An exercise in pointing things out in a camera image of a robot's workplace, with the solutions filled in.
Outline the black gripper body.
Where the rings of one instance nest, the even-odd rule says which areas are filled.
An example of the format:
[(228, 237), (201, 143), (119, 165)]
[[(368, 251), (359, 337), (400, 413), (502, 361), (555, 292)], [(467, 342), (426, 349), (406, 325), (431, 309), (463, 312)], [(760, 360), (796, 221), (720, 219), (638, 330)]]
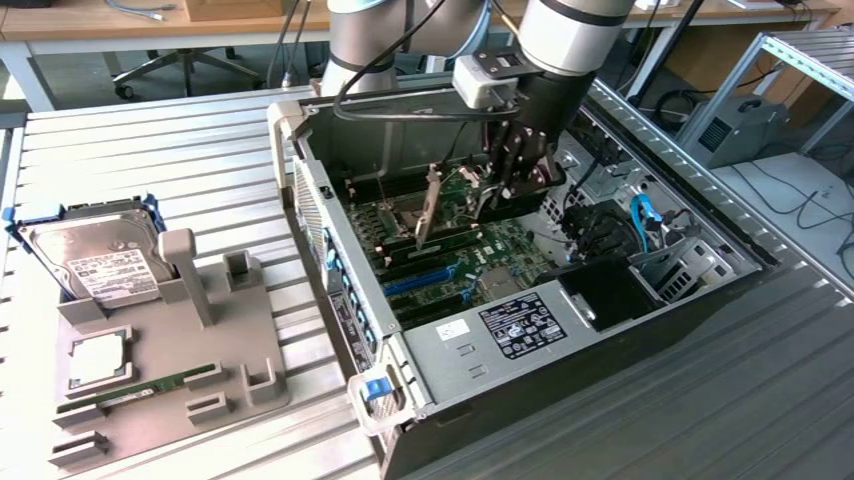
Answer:
[(563, 76), (551, 72), (523, 77), (518, 83), (519, 115), (515, 120), (547, 139), (568, 126), (591, 87), (596, 72)]

